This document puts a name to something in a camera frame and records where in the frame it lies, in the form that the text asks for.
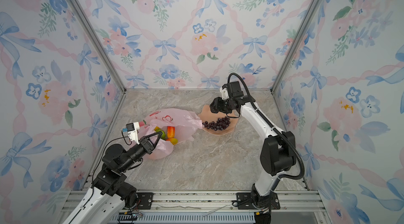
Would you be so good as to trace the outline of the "purple grape bunch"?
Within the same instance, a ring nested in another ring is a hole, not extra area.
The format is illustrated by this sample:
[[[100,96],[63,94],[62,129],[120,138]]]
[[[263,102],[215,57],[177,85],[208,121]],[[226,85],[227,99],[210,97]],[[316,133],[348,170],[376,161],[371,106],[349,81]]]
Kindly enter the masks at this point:
[[[217,130],[222,131],[222,130],[227,129],[230,126],[230,118],[225,116],[222,118],[217,118],[216,121],[211,121],[211,122],[204,121],[204,122],[202,122],[202,124],[206,129],[211,129],[214,131],[217,131]]]

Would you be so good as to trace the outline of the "pink plastic bag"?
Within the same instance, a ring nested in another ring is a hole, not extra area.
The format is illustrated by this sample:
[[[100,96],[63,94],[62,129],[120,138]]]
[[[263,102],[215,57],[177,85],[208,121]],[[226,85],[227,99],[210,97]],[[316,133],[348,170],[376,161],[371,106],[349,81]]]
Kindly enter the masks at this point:
[[[193,141],[193,134],[203,128],[201,119],[193,111],[177,108],[161,109],[146,116],[140,122],[139,137],[155,132],[159,128],[164,132],[161,139],[151,154],[147,154],[149,160],[159,160],[169,156],[175,145],[186,141]]]

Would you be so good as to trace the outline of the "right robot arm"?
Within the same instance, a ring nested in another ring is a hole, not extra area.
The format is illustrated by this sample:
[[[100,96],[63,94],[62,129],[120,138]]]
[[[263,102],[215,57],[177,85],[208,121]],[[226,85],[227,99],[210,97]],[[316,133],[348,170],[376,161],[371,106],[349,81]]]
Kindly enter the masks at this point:
[[[230,82],[220,89],[221,96],[210,104],[212,113],[231,114],[236,111],[246,119],[263,140],[259,156],[262,172],[252,185],[250,199],[239,200],[238,207],[252,204],[257,209],[270,209],[275,190],[282,179],[301,180],[304,166],[296,150],[295,136],[276,126],[259,108],[239,82]]]

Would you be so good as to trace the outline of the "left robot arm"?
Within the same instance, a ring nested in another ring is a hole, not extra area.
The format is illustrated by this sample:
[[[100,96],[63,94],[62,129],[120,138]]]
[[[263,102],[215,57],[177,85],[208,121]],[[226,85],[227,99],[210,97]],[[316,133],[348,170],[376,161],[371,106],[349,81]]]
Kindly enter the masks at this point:
[[[101,171],[92,179],[91,187],[73,212],[64,220],[65,224],[108,224],[121,210],[126,209],[130,222],[136,216],[133,209],[141,202],[137,189],[126,182],[125,173],[137,167],[146,154],[157,147],[163,133],[146,135],[129,150],[120,144],[106,148]]]

